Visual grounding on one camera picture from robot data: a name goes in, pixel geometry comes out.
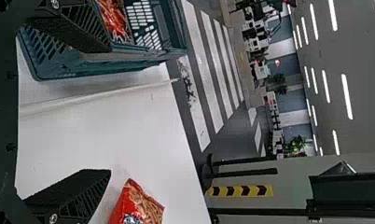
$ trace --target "gray floor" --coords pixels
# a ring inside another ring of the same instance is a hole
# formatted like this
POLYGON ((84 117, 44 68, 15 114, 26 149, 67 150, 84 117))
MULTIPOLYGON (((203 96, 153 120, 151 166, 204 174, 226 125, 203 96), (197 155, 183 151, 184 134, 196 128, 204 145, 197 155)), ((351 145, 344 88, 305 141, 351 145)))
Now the gray floor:
MULTIPOLYGON (((190 61, 191 72, 192 76, 195 79, 195 85, 197 87, 197 94, 200 98, 202 112, 204 114, 205 123, 208 128, 208 132, 211 138, 210 145, 201 152, 200 144, 198 141, 198 135, 196 134, 196 130, 194 127, 194 122, 192 118, 191 111, 189 109, 188 104, 188 97, 187 91, 182 81, 176 82, 173 84, 174 87, 174 94, 178 103, 179 112, 181 114, 181 118, 184 123, 184 128, 187 134, 187 139, 190 145, 190 150, 193 155, 193 159, 196 164, 197 171, 200 172, 201 166, 205 164, 207 155, 212 153, 214 154, 215 160, 231 160, 237 158, 247 158, 247 157, 258 157, 260 156, 260 151, 263 148, 266 139, 268 137, 269 126, 266 118, 265 107, 257 108, 257 115, 254 121, 254 124, 251 124, 251 120, 248 115, 248 110, 245 106, 244 102, 240 103, 240 106, 236 108, 234 106, 232 95, 232 88, 230 87, 230 83, 227 78, 226 72, 226 65, 225 62, 221 58, 221 66, 223 73, 225 75, 225 80, 227 84, 227 89, 229 93, 229 98, 233 108, 233 114, 230 118, 227 118, 225 107, 222 104, 222 94, 220 91, 220 87, 218 84, 218 79, 215 74, 215 65, 212 60, 212 54, 208 47, 208 39, 205 34, 205 29, 203 27, 203 21, 201 18, 201 10, 206 12, 212 20, 220 21, 223 24, 223 17, 221 15, 219 1, 211 0, 211 1, 197 1, 197 0, 190 0, 195 7, 196 10, 196 17, 198 21, 199 28, 201 30, 201 38, 205 48, 205 55, 208 61, 210 73, 212 80, 214 81, 214 88, 217 101, 219 102, 219 108, 222 114, 222 119, 224 122, 223 127, 217 133, 215 131, 215 127, 213 124, 213 120, 211 119, 211 111, 210 106, 205 92, 204 81, 202 80, 202 74, 200 73, 199 64, 198 64, 198 56, 197 52, 195 52, 193 48, 193 43, 190 40, 190 36, 188 35, 188 28, 186 27, 187 31, 187 50, 188 50, 188 58, 190 61), (257 148, 255 142, 255 135, 257 131, 257 126, 260 125, 261 129, 261 136, 260 136, 260 144, 257 148)), ((220 50, 220 43, 218 41, 218 34, 215 32, 214 24, 214 34, 215 34, 215 41, 216 46, 219 49, 219 54, 221 54, 220 50)), ((178 69, 178 65, 176 61, 170 61, 167 63, 168 70, 170 72, 171 78, 180 77, 181 71, 178 69)))

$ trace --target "floor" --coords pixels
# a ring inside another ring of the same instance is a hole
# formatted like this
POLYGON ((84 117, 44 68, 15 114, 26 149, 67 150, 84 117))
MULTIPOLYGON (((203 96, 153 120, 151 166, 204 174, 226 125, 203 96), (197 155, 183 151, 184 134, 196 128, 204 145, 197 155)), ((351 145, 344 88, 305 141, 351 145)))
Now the floor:
POLYGON ((183 78, 173 87, 198 172, 210 153, 214 160, 260 156, 269 132, 266 113, 262 106, 249 116, 244 103, 244 74, 230 38, 234 29, 211 16, 208 3, 181 2, 188 55, 167 67, 171 78, 183 78))

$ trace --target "ceiling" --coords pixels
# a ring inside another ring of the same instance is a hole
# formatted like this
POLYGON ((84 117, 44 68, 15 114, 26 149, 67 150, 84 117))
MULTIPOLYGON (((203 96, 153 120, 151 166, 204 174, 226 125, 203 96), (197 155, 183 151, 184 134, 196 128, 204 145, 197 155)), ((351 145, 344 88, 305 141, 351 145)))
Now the ceiling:
POLYGON ((340 153, 375 151, 375 0, 334 0, 339 29, 334 32, 327 0, 298 0, 292 24, 300 27, 303 48, 298 50, 302 73, 309 70, 312 84, 305 91, 315 106, 318 127, 312 126, 318 147, 325 155, 336 154, 332 131, 338 135, 340 153), (310 12, 313 3, 319 39, 315 40, 310 12), (305 18, 309 45, 304 41, 301 17, 305 18), (318 94, 313 88, 311 67, 318 94), (326 71, 331 103, 326 101, 322 70, 326 71), (341 74, 348 79, 354 119, 348 119, 341 74))

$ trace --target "potted plant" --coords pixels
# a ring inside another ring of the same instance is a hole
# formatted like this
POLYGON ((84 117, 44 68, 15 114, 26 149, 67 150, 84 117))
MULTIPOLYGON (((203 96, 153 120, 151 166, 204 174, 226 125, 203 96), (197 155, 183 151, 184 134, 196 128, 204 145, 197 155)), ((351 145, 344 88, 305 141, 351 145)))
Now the potted plant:
POLYGON ((300 153, 302 149, 306 146, 306 139, 301 135, 295 136, 292 140, 286 145, 286 150, 289 153, 300 153))

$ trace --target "red snack bag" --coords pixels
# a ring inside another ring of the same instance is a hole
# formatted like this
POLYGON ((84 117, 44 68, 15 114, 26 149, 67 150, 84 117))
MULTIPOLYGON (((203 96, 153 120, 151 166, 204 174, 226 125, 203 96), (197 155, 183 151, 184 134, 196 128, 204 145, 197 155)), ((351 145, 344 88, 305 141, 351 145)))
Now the red snack bag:
POLYGON ((127 180, 108 224, 161 224, 164 207, 127 180))

